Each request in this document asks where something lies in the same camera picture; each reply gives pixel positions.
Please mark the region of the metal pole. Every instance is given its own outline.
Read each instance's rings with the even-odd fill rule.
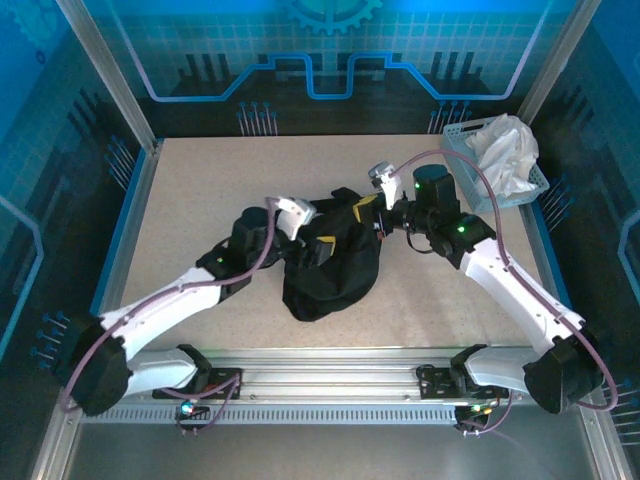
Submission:
[[[138,142],[147,155],[152,155],[157,146],[156,137],[84,2],[82,0],[56,0],[56,2]]]
[[[578,41],[582,38],[582,34],[589,26],[591,18],[601,1],[584,0],[577,2],[576,7],[571,12],[562,32],[558,35],[553,49],[547,56],[547,60],[518,110],[518,117],[527,125],[531,125],[531,122],[538,114],[551,88],[566,67]]]

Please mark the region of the gear graphic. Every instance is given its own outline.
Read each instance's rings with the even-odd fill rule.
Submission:
[[[310,27],[314,34],[324,31],[345,34],[349,27],[358,28],[363,20],[371,20],[381,0],[280,0],[290,20],[300,27]]]
[[[4,6],[13,13],[20,31],[38,48],[43,48],[58,27],[54,0],[4,0]]]

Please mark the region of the enclosure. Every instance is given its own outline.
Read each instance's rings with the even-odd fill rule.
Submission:
[[[637,478],[638,21],[633,0],[0,0],[0,477]],[[244,371],[198,438],[148,394],[98,417],[57,406],[69,317],[173,281],[265,196],[369,195],[374,165],[502,113],[531,126],[550,183],[502,210],[507,245],[610,332],[613,412],[524,395],[498,430],[520,447],[463,438],[416,367],[527,337],[403,234],[345,311],[297,322],[276,266],[152,342]]]

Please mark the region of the black mounting bracket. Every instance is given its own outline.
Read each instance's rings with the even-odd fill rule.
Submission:
[[[507,398],[509,391],[494,386],[470,384],[464,377],[454,378],[449,367],[420,365],[416,368],[420,399],[474,399],[479,401]]]
[[[489,414],[478,412],[472,407],[456,407],[455,414],[457,423],[453,428],[460,432],[475,432],[479,427],[485,428],[489,422]]]

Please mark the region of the white plastic basket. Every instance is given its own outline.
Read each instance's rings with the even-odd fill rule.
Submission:
[[[467,147],[464,140],[473,135],[477,130],[483,128],[485,125],[490,124],[495,118],[496,117],[482,118],[479,120],[469,120],[468,122],[447,125],[444,127],[442,135],[442,148],[461,153],[477,164],[478,158],[476,157],[475,152],[471,148]],[[460,189],[464,193],[469,206],[473,210],[473,213],[491,211],[492,207],[489,197],[481,196],[476,190],[476,172],[459,158],[452,155],[445,155],[444,157],[447,160],[449,169],[453,173],[456,182],[460,185]],[[500,194],[496,195],[498,206],[500,208],[508,208],[515,207],[517,205],[525,205],[533,202],[538,198],[538,195],[549,189],[549,182],[540,171],[540,168],[538,168],[538,165],[534,165],[531,168],[531,172],[529,173],[529,182],[537,185],[537,187],[530,192],[512,193],[508,197]]]

